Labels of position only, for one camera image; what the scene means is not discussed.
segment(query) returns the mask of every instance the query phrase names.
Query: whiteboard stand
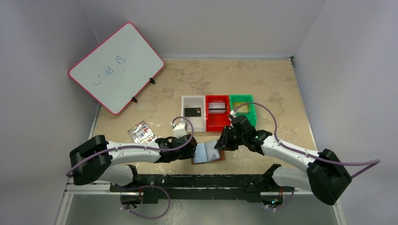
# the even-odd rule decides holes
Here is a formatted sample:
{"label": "whiteboard stand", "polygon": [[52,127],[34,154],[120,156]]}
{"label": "whiteboard stand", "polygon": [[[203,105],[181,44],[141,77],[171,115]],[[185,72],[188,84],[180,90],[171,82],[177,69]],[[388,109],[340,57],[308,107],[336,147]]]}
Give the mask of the whiteboard stand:
{"label": "whiteboard stand", "polygon": [[69,76],[111,113],[118,114],[148,84],[164,62],[130,22],[69,70]]}

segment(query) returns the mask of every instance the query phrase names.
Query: gray wall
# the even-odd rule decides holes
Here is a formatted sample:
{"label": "gray wall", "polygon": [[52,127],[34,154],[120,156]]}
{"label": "gray wall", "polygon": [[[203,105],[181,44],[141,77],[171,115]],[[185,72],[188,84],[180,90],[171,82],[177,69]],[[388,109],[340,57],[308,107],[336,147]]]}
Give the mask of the gray wall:
{"label": "gray wall", "polygon": [[396,0],[328,0],[295,58],[318,149],[382,160],[343,194],[350,224],[398,221],[397,8]]}
{"label": "gray wall", "polygon": [[0,0],[1,224],[53,224],[96,102],[67,76],[98,45],[77,0]]}
{"label": "gray wall", "polygon": [[134,23],[161,56],[293,56],[325,0],[79,0],[100,41]]}

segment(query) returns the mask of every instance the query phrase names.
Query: card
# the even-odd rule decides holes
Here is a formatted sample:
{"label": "card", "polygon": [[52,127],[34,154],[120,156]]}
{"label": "card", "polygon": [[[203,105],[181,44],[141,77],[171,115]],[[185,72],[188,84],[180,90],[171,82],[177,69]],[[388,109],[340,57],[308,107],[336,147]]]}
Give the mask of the card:
{"label": "card", "polygon": [[157,138],[145,121],[128,130],[128,133],[135,143],[150,142]]}
{"label": "card", "polygon": [[200,117],[201,116],[200,108],[184,108],[184,116],[185,117]]}

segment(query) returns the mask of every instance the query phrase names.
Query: table surface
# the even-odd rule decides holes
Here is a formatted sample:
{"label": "table surface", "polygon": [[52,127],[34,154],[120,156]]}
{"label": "table surface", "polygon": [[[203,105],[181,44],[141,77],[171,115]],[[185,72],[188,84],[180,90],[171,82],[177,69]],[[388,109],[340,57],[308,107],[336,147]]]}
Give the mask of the table surface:
{"label": "table surface", "polygon": [[[147,122],[157,136],[173,134],[170,123],[181,115],[182,95],[253,95],[278,121],[278,136],[290,143],[314,149],[301,94],[289,60],[166,60],[155,76],[119,115],[100,108],[93,135],[105,135],[113,142],[133,143],[127,131],[141,121]],[[257,129],[274,131],[267,111],[256,106]],[[218,139],[219,135],[195,135],[198,142]],[[281,160],[250,152],[241,146],[226,151],[225,160],[192,165],[191,160],[171,163],[132,163],[138,173],[161,174],[253,174],[264,173]]]}

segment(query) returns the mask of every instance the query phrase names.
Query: purple cable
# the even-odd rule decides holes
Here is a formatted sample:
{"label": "purple cable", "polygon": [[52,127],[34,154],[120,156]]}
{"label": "purple cable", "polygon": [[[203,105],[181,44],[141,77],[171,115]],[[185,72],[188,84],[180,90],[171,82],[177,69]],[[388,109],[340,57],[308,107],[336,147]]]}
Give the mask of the purple cable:
{"label": "purple cable", "polygon": [[141,217],[141,218],[144,218],[144,219],[159,219],[159,218],[161,218],[162,216],[164,216],[164,215],[168,212],[168,210],[170,209],[170,205],[171,205],[170,196],[168,195],[168,193],[167,193],[167,191],[166,191],[165,189],[163,189],[163,188],[161,188],[161,187],[159,187],[159,186],[155,186],[155,185],[145,185],[145,186],[134,187],[134,188],[125,188],[125,187],[119,186],[119,185],[117,185],[117,184],[115,184],[115,185],[118,186],[119,188],[122,188],[122,189],[126,190],[126,191],[139,190],[139,189],[142,189],[142,188],[157,188],[157,189],[161,190],[163,193],[166,194],[166,196],[167,196],[167,201],[168,201],[167,208],[166,208],[166,210],[165,210],[162,214],[160,214],[160,215],[158,215],[158,216],[155,216],[155,217],[144,216],[144,215],[142,215],[142,214],[139,214],[139,213],[136,213],[136,212],[134,212],[134,211],[131,211],[131,210],[127,209],[126,207],[123,206],[122,198],[120,198],[120,204],[121,204],[122,208],[123,208],[125,211],[127,211],[127,212],[129,212],[129,213],[131,213],[131,214],[134,214],[134,215],[136,215],[136,216],[138,216],[138,217]]}
{"label": "purple cable", "polygon": [[[120,147],[118,147],[118,149],[130,149],[130,148],[145,149],[145,148],[146,148],[146,149],[156,150],[156,151],[175,151],[175,150],[179,150],[179,149],[185,147],[185,146],[186,146],[189,142],[191,142],[191,140],[192,140],[192,137],[193,137],[193,125],[192,125],[191,121],[189,121],[189,119],[187,119],[187,118],[184,117],[184,116],[177,116],[177,117],[175,117],[175,118],[173,119],[173,121],[171,121],[171,123],[174,124],[174,122],[175,122],[177,119],[183,119],[183,120],[187,121],[187,122],[189,123],[189,125],[191,126],[191,129],[192,129],[191,136],[188,138],[187,142],[185,142],[183,145],[181,145],[181,146],[179,146],[179,147],[176,147],[176,148],[172,148],[172,149],[159,149],[159,148],[154,148],[154,147],[145,147],[145,146],[136,146],[136,145],[126,145],[126,146],[120,146]],[[101,155],[101,154],[104,154],[104,153],[107,153],[107,152],[110,152],[110,151],[114,151],[114,150],[116,150],[116,148],[105,149],[105,150],[102,150],[102,151],[99,151],[99,152],[97,152],[97,153],[95,153],[95,154],[90,155],[89,157],[83,159],[82,161],[80,161],[80,162],[78,162],[76,165],[74,165],[70,170],[68,170],[68,172],[66,173],[66,176],[67,176],[67,177],[72,177],[72,172],[73,172],[75,169],[77,169],[78,167],[80,167],[83,163],[85,163],[85,162],[89,161],[90,159],[95,158],[95,157],[97,157],[97,156],[99,156],[99,155]]]}
{"label": "purple cable", "polygon": [[293,198],[293,195],[294,195],[294,192],[295,192],[295,191],[296,191],[296,189],[293,188],[293,190],[291,191],[291,194],[290,194],[289,198],[286,200],[286,202],[284,202],[281,206],[279,206],[279,207],[276,208],[276,209],[277,209],[277,210],[283,209],[283,208],[291,201],[291,199]]}
{"label": "purple cable", "polygon": [[[282,147],[284,147],[284,148],[286,148],[286,149],[288,149],[288,150],[294,151],[294,152],[296,152],[296,153],[299,153],[299,154],[302,154],[302,155],[306,155],[305,152],[300,151],[300,150],[295,149],[295,148],[292,148],[292,147],[289,147],[289,146],[287,146],[287,145],[285,145],[285,144],[283,144],[283,143],[281,142],[281,140],[278,138],[278,135],[276,134],[276,132],[277,132],[277,130],[278,130],[278,123],[276,122],[276,118],[275,118],[275,116],[273,115],[273,113],[272,113],[267,107],[265,107],[264,105],[262,105],[262,104],[260,104],[260,103],[256,103],[256,102],[247,102],[247,103],[244,103],[244,104],[238,106],[234,111],[236,112],[240,107],[242,107],[242,106],[244,106],[244,105],[247,105],[247,104],[258,105],[258,106],[261,106],[261,107],[263,107],[265,110],[268,111],[268,113],[271,115],[271,117],[272,117],[272,119],[274,120],[274,123],[275,123],[275,130],[274,130],[275,140],[276,140]],[[363,165],[367,165],[367,167],[365,167],[365,168],[359,170],[359,171],[356,172],[354,175],[352,175],[351,178],[357,177],[357,176],[360,175],[361,173],[365,172],[366,170],[368,170],[368,169],[372,168],[373,166],[375,166],[376,164],[380,163],[380,160],[379,160],[379,159],[375,159],[375,160],[371,160],[371,161],[367,161],[367,162],[362,162],[362,163],[343,163],[343,162],[336,162],[336,161],[331,161],[331,160],[323,159],[323,158],[314,156],[314,155],[312,155],[312,154],[307,154],[307,155],[308,155],[309,157],[311,157],[311,158],[314,158],[314,159],[316,159],[316,160],[322,161],[322,162],[324,162],[324,163],[330,163],[330,164],[334,164],[334,165],[346,165],[346,166],[363,166]]]}

